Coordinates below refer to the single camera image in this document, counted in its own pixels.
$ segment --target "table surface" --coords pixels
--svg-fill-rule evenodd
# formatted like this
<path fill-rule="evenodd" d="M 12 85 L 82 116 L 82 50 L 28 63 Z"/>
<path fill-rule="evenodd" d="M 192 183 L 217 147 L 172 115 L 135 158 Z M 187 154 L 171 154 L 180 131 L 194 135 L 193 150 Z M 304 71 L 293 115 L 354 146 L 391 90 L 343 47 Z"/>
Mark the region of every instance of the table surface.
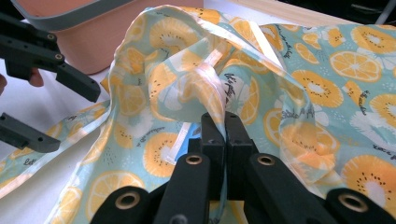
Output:
<path fill-rule="evenodd" d="M 280 19 L 268 12 L 260 12 L 225 0 L 204 0 L 204 6 L 230 15 L 246 18 L 258 24 L 298 24 L 298 18 Z M 100 81 L 107 70 L 94 76 Z M 0 60 L 0 74 L 5 74 L 4 61 Z M 0 96 L 0 113 L 9 115 L 31 125 L 41 132 L 59 120 L 75 114 L 93 103 L 55 81 L 55 75 L 41 71 L 45 86 L 31 87 L 26 81 L 8 78 L 5 91 Z M 102 91 L 98 102 L 107 100 Z M 0 200 L 0 223 L 44 223 L 55 205 L 61 190 L 76 169 L 76 165 L 90 149 L 99 132 L 95 131 L 70 147 L 63 154 L 44 166 L 31 179 Z M 0 142 L 0 159 L 12 152 L 12 148 Z"/>

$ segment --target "human hand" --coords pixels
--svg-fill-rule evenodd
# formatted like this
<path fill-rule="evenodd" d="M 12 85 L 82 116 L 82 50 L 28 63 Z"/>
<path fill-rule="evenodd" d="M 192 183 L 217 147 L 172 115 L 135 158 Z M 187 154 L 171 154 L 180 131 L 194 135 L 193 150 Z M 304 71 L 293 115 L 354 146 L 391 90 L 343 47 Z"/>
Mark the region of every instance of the human hand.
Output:
<path fill-rule="evenodd" d="M 34 87 L 42 87 L 44 85 L 43 77 L 40 75 L 37 68 L 32 68 L 32 76 L 30 77 L 29 83 Z M 6 85 L 6 78 L 0 74 L 0 95 L 3 93 Z"/>

